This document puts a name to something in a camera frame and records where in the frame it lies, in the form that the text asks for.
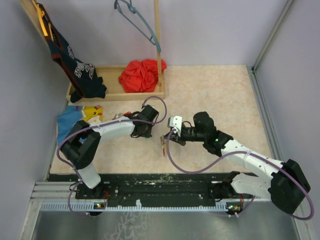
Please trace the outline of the yellow clothes hanger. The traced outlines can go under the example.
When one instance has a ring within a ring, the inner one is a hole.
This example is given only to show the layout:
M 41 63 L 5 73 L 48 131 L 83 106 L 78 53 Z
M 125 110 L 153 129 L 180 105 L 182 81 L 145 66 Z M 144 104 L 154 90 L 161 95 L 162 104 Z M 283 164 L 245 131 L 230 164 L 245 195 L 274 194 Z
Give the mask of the yellow clothes hanger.
M 35 0 L 32 0 L 32 3 L 36 9 L 37 12 L 37 17 L 40 23 L 40 29 L 42 30 L 42 33 L 44 35 L 44 37 L 50 37 L 50 39 L 52 41 L 54 41 L 54 37 L 53 37 L 53 33 L 52 33 L 52 29 L 51 29 L 51 24 L 48 23 L 47 27 L 45 25 L 45 21 L 44 19 L 46 18 L 46 13 L 43 10 L 43 8 L 40 6 L 39 3 L 37 3 Z

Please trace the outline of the wooden rack tray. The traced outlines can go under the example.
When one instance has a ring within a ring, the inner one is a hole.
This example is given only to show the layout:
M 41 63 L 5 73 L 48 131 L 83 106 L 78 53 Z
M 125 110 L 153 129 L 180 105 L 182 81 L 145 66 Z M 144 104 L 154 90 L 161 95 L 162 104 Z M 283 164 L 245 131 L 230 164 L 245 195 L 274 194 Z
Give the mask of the wooden rack tray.
M 44 28 L 41 27 L 39 20 L 39 11 L 36 7 L 34 0 L 21 0 L 20 4 L 25 13 L 31 20 L 32 24 L 38 31 L 41 38 L 45 41 Z M 138 93 L 126 93 L 119 83 L 119 76 L 125 70 L 125 65 L 109 65 L 109 66 L 96 66 L 97 75 L 102 77 L 104 85 L 107 86 L 106 96 L 104 101 L 134 101 L 143 100 L 149 96 L 158 96 L 165 98 L 165 77 L 161 70 L 161 54 L 157 53 L 157 72 L 158 83 L 153 92 L 138 92 Z

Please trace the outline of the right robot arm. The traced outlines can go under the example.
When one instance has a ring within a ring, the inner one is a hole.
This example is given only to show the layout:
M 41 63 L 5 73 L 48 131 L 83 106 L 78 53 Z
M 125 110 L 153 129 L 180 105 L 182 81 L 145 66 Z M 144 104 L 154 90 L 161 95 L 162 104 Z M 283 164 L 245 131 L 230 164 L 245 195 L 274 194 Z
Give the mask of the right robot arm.
M 188 127 L 181 116 L 171 116 L 168 119 L 170 132 L 165 139 L 182 146 L 186 142 L 201 142 L 218 161 L 226 159 L 253 173 L 231 172 L 223 185 L 227 197 L 235 198 L 238 194 L 260 197 L 289 215 L 294 214 L 304 199 L 311 199 L 308 195 L 311 187 L 296 161 L 283 162 L 249 149 L 218 130 L 206 111 L 196 113 L 193 122 L 194 125 Z

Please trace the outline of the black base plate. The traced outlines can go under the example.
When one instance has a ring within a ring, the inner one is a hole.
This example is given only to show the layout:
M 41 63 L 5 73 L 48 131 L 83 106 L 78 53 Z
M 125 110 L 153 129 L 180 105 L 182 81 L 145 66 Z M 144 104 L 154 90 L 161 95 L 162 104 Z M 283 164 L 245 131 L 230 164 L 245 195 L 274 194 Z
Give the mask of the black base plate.
M 81 183 L 75 188 L 77 200 L 101 200 L 102 207 L 214 207 L 226 199 L 248 199 L 251 194 L 237 193 L 230 173 L 147 173 L 101 174 L 101 182 L 94 189 Z

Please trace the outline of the teal clothes hanger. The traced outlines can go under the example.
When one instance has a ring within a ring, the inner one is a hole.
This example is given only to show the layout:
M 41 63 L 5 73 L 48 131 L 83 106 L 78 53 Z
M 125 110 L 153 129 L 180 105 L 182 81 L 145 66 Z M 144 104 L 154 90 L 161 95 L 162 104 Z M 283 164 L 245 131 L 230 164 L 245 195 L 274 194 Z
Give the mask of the teal clothes hanger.
M 157 53 L 162 52 L 160 40 L 149 22 L 134 6 L 132 0 L 115 0 L 113 8 L 117 10 L 132 26 L 134 26 L 153 46 Z

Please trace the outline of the blue pikachu shirt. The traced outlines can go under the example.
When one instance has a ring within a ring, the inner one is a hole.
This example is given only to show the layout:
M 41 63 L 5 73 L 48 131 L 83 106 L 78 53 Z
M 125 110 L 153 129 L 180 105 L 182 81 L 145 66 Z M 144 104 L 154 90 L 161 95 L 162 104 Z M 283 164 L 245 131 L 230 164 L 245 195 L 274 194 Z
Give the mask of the blue pikachu shirt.
M 103 107 L 96 106 L 67 106 L 61 115 L 57 116 L 57 144 L 59 145 L 73 126 L 78 121 L 85 121 L 88 124 L 97 124 L 103 121 Z

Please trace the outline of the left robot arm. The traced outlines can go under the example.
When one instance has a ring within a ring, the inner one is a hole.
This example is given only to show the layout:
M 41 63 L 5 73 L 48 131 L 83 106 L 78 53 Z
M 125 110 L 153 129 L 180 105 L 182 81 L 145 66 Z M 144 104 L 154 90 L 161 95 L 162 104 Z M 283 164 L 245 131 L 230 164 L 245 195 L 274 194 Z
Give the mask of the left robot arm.
M 59 151 L 72 164 L 79 179 L 86 185 L 86 192 L 97 199 L 103 195 L 104 186 L 93 164 L 100 143 L 119 137 L 150 138 L 159 112 L 151 105 L 142 111 L 124 114 L 102 124 L 88 124 L 80 120 L 59 146 Z

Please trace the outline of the red crumpled cloth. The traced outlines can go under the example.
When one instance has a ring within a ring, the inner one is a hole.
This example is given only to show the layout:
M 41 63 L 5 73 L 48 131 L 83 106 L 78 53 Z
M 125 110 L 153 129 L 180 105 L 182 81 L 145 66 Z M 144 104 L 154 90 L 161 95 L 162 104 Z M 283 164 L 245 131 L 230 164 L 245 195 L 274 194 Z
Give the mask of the red crumpled cloth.
M 121 75 L 118 82 L 125 93 L 151 93 L 159 82 L 158 61 L 155 59 L 133 60 Z

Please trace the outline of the dark navy jersey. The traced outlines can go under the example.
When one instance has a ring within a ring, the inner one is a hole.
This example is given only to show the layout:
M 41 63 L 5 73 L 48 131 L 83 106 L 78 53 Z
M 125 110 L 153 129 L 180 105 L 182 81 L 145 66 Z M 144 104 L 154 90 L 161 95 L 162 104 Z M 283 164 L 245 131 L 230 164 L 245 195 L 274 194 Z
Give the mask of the dark navy jersey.
M 103 84 L 103 78 L 98 76 L 95 66 L 75 57 L 70 44 L 55 28 L 44 6 L 40 6 L 45 12 L 46 27 L 48 23 L 51 24 L 53 41 L 49 36 L 45 37 L 51 59 L 62 68 L 74 88 L 70 102 L 76 103 L 85 98 L 105 98 L 107 87 Z

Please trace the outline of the aluminium frame rail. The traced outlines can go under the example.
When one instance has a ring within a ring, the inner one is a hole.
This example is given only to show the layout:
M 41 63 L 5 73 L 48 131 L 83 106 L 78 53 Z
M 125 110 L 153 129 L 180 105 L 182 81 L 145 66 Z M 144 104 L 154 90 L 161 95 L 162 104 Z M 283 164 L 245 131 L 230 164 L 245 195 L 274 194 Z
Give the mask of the aluminium frame rail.
M 315 214 L 298 221 L 303 239 L 320 237 L 320 3 L 255 0 L 249 64 L 271 154 L 301 166 Z

